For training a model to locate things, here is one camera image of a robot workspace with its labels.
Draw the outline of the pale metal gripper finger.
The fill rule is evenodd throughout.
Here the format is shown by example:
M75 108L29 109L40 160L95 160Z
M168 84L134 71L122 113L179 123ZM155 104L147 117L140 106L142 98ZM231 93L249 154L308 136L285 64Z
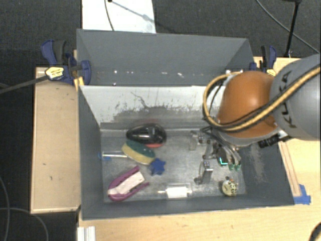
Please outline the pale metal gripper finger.
M207 148L209 137L200 131L190 131L189 151L195 151L198 147Z
M197 185L209 184L211 182L213 168L209 161L203 161L199 166L199 175L194 179Z

